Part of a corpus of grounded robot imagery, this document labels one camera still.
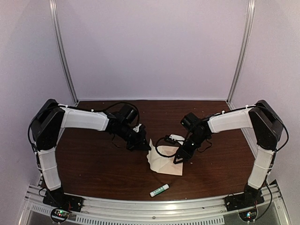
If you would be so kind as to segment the cream letter paper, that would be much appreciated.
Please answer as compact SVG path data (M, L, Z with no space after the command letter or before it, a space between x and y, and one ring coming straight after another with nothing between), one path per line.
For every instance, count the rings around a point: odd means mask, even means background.
M150 169L154 172L160 173L160 169L164 166L164 158L157 153L151 139L149 141L149 145L151 150L148 151L147 160L150 165Z

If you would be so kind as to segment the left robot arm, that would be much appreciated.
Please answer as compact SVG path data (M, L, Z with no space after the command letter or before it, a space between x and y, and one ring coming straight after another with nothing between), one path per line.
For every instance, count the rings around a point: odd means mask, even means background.
M149 151L145 126L134 120L140 118L138 109L122 102L119 111L94 110L63 105L48 99L30 122L28 139L37 156L37 165L42 173L46 188L51 191L49 200L57 208L67 204L67 197L58 189L62 187L56 161L56 147L66 128L89 129L107 132L126 142L129 151Z

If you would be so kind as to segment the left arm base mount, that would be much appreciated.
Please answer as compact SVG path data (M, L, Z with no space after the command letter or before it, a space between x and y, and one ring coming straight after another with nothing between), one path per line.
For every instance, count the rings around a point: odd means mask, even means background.
M53 191L46 188L43 203L66 211L81 212L83 198L65 194L62 187Z

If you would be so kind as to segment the beige envelope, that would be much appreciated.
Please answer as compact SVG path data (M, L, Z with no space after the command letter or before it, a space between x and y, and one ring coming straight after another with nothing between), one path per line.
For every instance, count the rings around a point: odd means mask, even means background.
M158 152L162 155L171 156L176 153L178 147L173 146L158 146ZM174 164L173 160L174 157L170 158L164 158L164 166L160 169L160 173L162 174L168 174L168 175L176 175L176 176L182 176L183 175L183 164Z

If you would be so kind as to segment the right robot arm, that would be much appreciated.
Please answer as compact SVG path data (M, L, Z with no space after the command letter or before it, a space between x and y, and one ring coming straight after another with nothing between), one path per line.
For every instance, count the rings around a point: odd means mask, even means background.
M242 128L253 129L257 141L257 155L240 203L250 207L258 200L258 192L271 171L278 142L284 130L279 116L265 100L228 112L221 112L205 118L189 113L181 120L187 130L187 137L174 156L174 164L187 162L202 143L212 134Z

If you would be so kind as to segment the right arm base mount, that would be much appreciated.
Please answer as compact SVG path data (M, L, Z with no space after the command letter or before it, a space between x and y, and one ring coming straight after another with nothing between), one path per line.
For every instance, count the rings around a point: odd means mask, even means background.
M224 202L227 211L234 211L264 203L264 197L260 189L246 185L243 193L229 194L224 198Z

